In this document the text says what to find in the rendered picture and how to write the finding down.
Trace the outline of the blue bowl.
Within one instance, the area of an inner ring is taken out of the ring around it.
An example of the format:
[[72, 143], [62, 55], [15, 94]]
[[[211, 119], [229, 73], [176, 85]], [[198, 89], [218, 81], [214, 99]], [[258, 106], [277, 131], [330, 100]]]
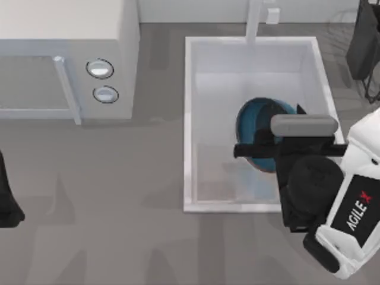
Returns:
[[261, 129], [270, 129], [270, 121], [274, 115], [296, 114], [295, 107], [284, 101], [257, 97], [248, 100], [238, 112], [236, 118], [237, 143], [255, 143], [255, 135]]

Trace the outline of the pale grey rounded box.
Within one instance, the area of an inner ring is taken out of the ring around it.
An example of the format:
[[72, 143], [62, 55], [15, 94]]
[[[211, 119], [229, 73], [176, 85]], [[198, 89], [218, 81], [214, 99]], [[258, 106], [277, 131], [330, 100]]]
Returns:
[[338, 122], [329, 115], [275, 115], [271, 132], [278, 137], [331, 137]]

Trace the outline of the white sink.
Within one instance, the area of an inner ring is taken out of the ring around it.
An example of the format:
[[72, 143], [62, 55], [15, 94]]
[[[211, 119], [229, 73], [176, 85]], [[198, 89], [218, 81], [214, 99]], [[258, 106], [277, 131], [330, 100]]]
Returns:
[[185, 39], [183, 209], [189, 213], [278, 213], [276, 176], [233, 157], [235, 123], [250, 99], [337, 116], [312, 36]]

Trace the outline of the white tall tap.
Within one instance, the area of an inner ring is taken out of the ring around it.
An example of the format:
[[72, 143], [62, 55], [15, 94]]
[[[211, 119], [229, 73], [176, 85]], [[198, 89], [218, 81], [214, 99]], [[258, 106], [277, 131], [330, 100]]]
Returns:
[[248, 0], [245, 40], [247, 45], [254, 45], [259, 22], [264, 11], [265, 24], [280, 22], [280, 7], [278, 0]]

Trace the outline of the pale microwave oven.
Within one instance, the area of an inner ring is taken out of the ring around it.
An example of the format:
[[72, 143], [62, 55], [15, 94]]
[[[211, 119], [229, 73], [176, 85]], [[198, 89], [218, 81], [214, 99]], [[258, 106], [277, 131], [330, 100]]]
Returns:
[[[62, 56], [84, 120], [132, 117], [140, 28], [137, 0], [0, 0], [0, 56]], [[86, 71], [86, 63], [109, 61], [105, 80]], [[113, 104], [102, 104], [94, 88], [112, 86]]]

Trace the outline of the small microwave knob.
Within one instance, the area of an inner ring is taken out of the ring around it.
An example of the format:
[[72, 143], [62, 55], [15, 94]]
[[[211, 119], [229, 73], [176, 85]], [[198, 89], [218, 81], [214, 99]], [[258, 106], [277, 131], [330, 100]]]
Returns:
[[113, 104], [119, 99], [119, 92], [117, 89], [108, 85], [94, 88], [92, 95], [96, 101], [102, 104]]

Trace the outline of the large microwave knob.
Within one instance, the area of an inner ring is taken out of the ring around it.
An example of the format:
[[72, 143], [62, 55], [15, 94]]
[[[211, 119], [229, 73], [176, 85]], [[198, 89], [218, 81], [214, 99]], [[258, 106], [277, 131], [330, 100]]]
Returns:
[[113, 65], [109, 61], [101, 58], [88, 61], [85, 65], [85, 69], [90, 76], [100, 80], [110, 78], [115, 72]]

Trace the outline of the microwave glass door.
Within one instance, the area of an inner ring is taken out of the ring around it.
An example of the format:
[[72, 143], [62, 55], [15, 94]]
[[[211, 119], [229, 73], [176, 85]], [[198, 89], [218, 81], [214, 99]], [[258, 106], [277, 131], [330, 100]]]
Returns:
[[73, 119], [63, 59], [0, 56], [0, 119]]

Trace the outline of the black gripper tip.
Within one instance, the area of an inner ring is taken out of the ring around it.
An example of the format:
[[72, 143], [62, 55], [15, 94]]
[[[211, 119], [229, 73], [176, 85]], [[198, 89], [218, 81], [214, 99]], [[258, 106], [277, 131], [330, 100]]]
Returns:
[[0, 229], [15, 228], [25, 217], [11, 191], [4, 157], [0, 150]]

